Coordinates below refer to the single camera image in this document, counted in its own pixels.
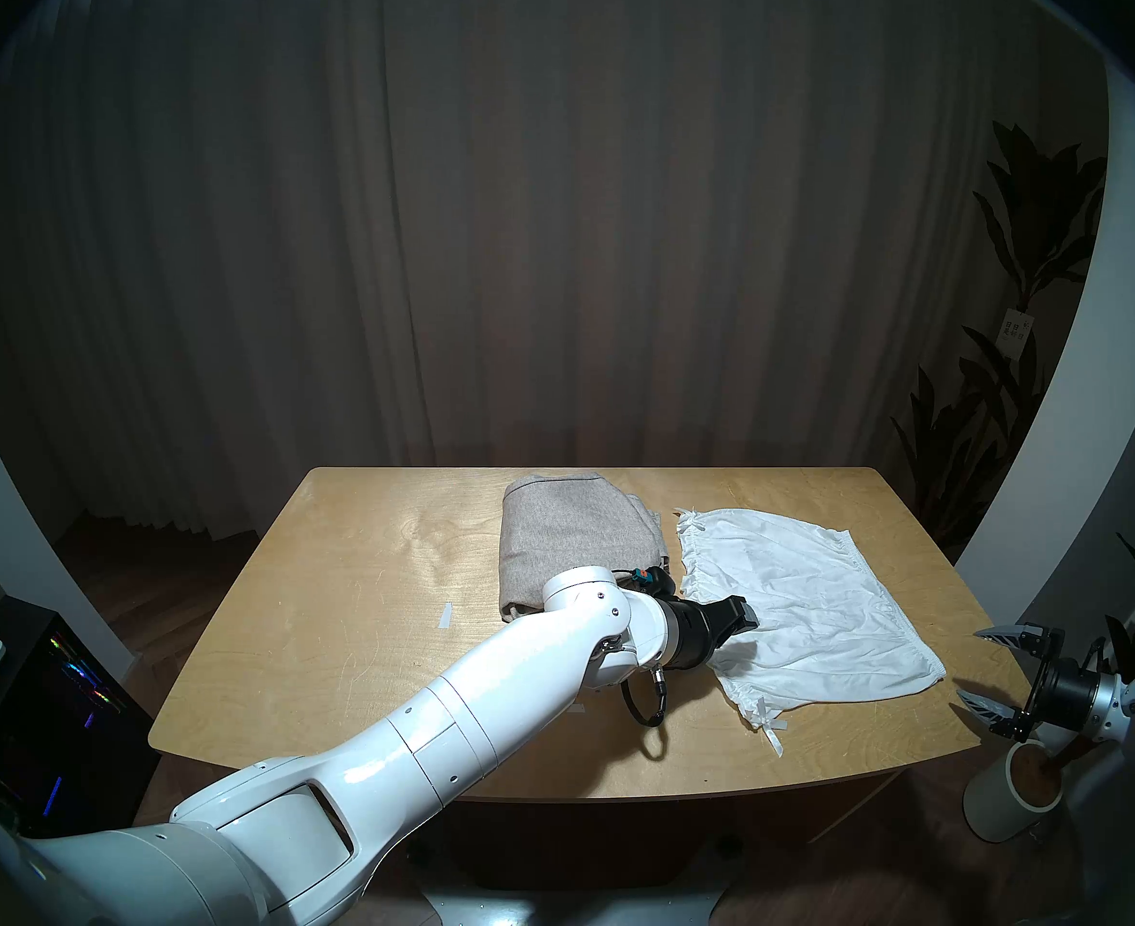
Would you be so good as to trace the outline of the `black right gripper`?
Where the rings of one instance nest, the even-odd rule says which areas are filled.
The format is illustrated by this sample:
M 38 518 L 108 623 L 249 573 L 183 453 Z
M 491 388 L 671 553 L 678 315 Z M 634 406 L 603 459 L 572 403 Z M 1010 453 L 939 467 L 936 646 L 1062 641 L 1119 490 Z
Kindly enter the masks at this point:
M 1094 713 L 1101 675 L 1083 670 L 1079 662 L 1063 657 L 1065 632 L 1061 628 L 1016 624 L 985 628 L 973 635 L 999 643 L 1009 650 L 1028 653 L 1037 658 L 1026 708 L 1011 708 L 987 696 L 957 689 L 965 708 L 997 736 L 1025 741 L 1039 723 L 1094 738 L 1102 715 Z

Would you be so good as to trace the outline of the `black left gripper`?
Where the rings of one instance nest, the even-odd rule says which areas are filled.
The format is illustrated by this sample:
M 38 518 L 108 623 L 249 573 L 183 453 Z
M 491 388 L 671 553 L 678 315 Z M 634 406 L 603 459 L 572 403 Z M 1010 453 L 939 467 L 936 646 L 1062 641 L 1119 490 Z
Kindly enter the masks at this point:
M 667 626 L 673 621 L 676 646 L 666 648 L 667 670 L 693 670 L 701 666 L 724 643 L 726 637 L 759 628 L 759 618 L 743 596 L 730 595 L 718 601 L 666 600 Z

